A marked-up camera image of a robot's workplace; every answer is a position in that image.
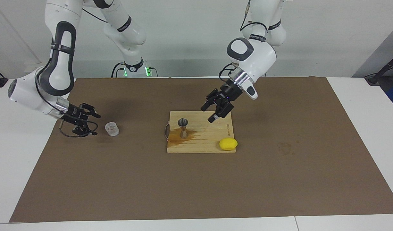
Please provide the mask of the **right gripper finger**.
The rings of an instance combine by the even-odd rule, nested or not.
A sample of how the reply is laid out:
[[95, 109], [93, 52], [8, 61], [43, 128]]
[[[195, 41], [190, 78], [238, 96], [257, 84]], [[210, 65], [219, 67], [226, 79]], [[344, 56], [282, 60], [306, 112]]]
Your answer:
[[98, 125], [95, 126], [93, 130], [91, 130], [89, 127], [82, 127], [82, 126], [75, 126], [72, 129], [72, 132], [76, 134], [76, 137], [86, 137], [88, 135], [97, 135], [98, 133], [96, 130], [98, 129]]
[[97, 114], [95, 107], [92, 105], [89, 105], [87, 103], [82, 103], [80, 105], [80, 109], [83, 111], [83, 114], [86, 117], [93, 116], [95, 118], [101, 118], [101, 115]]

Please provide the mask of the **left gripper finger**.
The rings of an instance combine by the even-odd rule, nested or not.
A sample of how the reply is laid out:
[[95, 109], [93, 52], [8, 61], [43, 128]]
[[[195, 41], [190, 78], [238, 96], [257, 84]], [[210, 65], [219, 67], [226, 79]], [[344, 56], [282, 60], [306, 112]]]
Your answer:
[[226, 102], [225, 104], [216, 104], [216, 109], [214, 113], [208, 118], [209, 123], [213, 123], [215, 120], [219, 118], [225, 118], [234, 108], [234, 105], [230, 102]]
[[219, 109], [220, 109], [220, 96], [219, 96], [219, 93], [220, 93], [220, 91], [217, 88], [215, 88], [213, 91], [211, 91], [206, 96], [206, 101], [203, 104], [203, 106], [200, 108], [201, 111], [207, 111], [208, 108], [211, 105], [215, 105], [215, 107], [216, 107], [215, 111], [219, 112]]

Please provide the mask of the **small clear glass cup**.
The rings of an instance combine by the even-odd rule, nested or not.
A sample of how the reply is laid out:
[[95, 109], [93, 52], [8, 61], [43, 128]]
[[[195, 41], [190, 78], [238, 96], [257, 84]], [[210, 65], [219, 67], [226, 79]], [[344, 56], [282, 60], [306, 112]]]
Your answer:
[[116, 137], [120, 134], [120, 130], [115, 122], [108, 122], [105, 125], [105, 130], [111, 137]]

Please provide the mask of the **steel double jigger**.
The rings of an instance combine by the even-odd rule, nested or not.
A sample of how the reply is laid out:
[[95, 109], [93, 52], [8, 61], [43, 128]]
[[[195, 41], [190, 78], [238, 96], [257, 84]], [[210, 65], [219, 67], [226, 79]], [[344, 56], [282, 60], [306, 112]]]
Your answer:
[[188, 137], [187, 133], [187, 125], [188, 125], [188, 120], [186, 118], [181, 118], [178, 120], [178, 126], [180, 127], [180, 138], [185, 139]]

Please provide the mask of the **yellow lemon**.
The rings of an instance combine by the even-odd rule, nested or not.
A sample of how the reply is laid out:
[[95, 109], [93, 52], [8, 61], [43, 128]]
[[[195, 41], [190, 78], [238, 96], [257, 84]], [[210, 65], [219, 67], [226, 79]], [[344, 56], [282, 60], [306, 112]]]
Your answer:
[[219, 147], [223, 151], [233, 151], [236, 150], [236, 147], [238, 146], [238, 142], [234, 138], [224, 138], [219, 141]]

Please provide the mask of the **brown table mat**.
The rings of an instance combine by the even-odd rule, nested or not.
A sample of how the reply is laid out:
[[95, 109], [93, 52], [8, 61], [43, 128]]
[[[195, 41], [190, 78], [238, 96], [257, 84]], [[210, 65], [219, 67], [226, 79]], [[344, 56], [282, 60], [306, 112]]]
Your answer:
[[[393, 192], [326, 78], [263, 78], [234, 103], [236, 153], [169, 154], [170, 111], [218, 79], [78, 79], [98, 135], [53, 131], [10, 222], [393, 213]], [[105, 130], [115, 122], [119, 135]]]

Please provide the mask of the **black stand with pole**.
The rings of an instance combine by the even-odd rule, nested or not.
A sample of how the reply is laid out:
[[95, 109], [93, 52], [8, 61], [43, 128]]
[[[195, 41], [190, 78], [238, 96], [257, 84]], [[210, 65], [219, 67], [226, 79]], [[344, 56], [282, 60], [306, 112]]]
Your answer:
[[379, 85], [378, 80], [389, 70], [393, 69], [393, 58], [378, 72], [364, 76], [369, 85]]

